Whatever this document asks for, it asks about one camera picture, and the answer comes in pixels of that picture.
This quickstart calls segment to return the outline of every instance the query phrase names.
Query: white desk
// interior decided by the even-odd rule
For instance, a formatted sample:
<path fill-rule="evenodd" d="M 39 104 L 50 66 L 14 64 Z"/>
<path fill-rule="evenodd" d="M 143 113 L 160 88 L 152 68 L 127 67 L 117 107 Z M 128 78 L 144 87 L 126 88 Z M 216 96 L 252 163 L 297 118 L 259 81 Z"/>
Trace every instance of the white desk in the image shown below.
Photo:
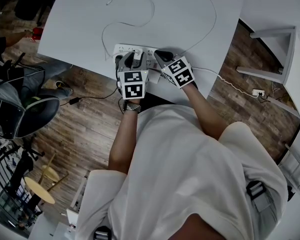
<path fill-rule="evenodd" d="M 298 37 L 298 28 L 292 27 L 285 29 L 257 31 L 255 33 L 252 33 L 250 36 L 252 38 L 266 38 L 282 35 L 289 35 L 290 37 L 289 48 L 282 74 L 244 67 L 238 67 L 237 71 L 247 75 L 260 77 L 283 84 L 286 91 L 290 95 L 297 111 L 277 100 L 274 100 L 272 98 L 268 99 L 269 101 L 274 102 L 276 105 L 282 107 L 283 109 L 286 109 L 287 111 L 300 118 L 300 38 Z"/>
<path fill-rule="evenodd" d="M 105 61 L 101 35 L 113 22 L 141 25 L 151 17 L 149 0 L 56 0 L 40 41 L 38 53 L 115 79 L 112 59 Z M 154 16 L 143 27 L 112 24 L 103 40 L 112 54 L 115 44 L 184 51 L 211 29 L 215 11 L 209 0 L 152 0 Z M 212 0 L 217 20 L 211 33 L 186 54 L 193 67 L 219 72 L 229 50 L 244 0 Z M 204 96 L 216 80 L 214 74 L 195 70 L 195 82 Z M 186 96 L 161 78 L 148 92 L 177 104 Z"/>

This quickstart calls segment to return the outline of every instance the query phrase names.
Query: gray pants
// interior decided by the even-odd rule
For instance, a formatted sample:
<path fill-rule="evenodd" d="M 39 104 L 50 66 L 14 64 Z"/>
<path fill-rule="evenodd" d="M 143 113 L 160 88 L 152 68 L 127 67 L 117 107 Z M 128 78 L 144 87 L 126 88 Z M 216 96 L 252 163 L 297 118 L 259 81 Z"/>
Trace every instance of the gray pants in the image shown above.
<path fill-rule="evenodd" d="M 53 61 L 48 63 L 38 63 L 36 66 L 41 66 L 45 69 L 45 74 L 43 72 L 37 73 L 35 75 L 25 77 L 23 79 L 22 90 L 20 92 L 20 100 L 24 101 L 35 95 L 49 95 L 59 98 L 60 100 L 69 97 L 72 94 L 72 90 L 68 87 L 62 87 L 58 89 L 46 89 L 42 88 L 38 90 L 38 87 L 45 83 L 48 79 L 53 78 L 61 74 L 62 72 L 68 70 L 71 67 L 71 64 L 63 61 Z M 31 74 L 34 72 L 33 69 L 24 68 L 24 74 Z"/>

